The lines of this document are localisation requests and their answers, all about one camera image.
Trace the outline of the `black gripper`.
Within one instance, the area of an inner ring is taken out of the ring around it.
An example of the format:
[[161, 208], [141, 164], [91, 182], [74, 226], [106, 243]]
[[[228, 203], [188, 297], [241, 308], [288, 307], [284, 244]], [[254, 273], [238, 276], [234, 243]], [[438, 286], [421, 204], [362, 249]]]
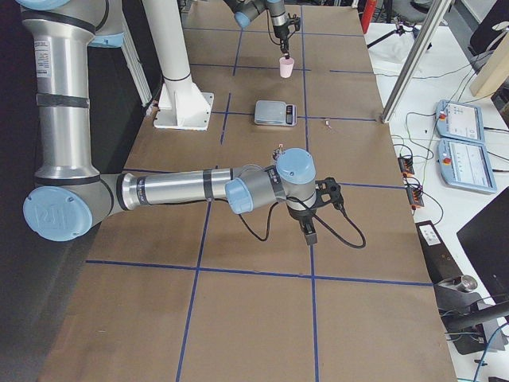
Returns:
[[313, 225], [313, 214], [317, 211], [315, 208], [297, 210], [287, 205], [287, 209], [292, 218], [294, 218], [300, 226], [301, 232], [305, 237], [307, 244], [317, 243], [317, 233]]
[[288, 37], [288, 25], [285, 23], [284, 25], [274, 25], [274, 36], [279, 40], [279, 47], [282, 52], [282, 55], [286, 60], [290, 58], [289, 48], [286, 47], [286, 39]]

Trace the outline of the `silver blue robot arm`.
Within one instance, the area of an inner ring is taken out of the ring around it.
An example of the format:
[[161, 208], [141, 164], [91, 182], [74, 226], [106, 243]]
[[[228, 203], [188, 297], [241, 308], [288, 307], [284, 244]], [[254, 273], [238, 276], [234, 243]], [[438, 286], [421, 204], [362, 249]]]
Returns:
[[[106, 174], [92, 165], [87, 47], [123, 43], [122, 1], [16, 1], [24, 27], [33, 35], [37, 106], [43, 162], [35, 173], [37, 187], [25, 199], [28, 226], [53, 241], [74, 240], [105, 218], [149, 205], [183, 205], [227, 201], [233, 213], [285, 202], [299, 221], [307, 244], [316, 243], [313, 215], [317, 202], [316, 170], [309, 152], [276, 149], [274, 164], [246, 165], [136, 177]], [[224, 1], [241, 29], [267, 12], [274, 36], [292, 62], [289, 39], [301, 19], [286, 12], [284, 1]], [[160, 128], [204, 131], [214, 95], [192, 80], [178, 1], [142, 1], [161, 68], [163, 86], [158, 106]], [[281, 76], [284, 73], [280, 63]]]
[[283, 56], [288, 59], [289, 54], [289, 15], [286, 13], [285, 3], [280, 0], [237, 1], [224, 0], [227, 7], [234, 14], [234, 19], [241, 29], [247, 28], [264, 11], [270, 17], [274, 35], [279, 40], [278, 45]]

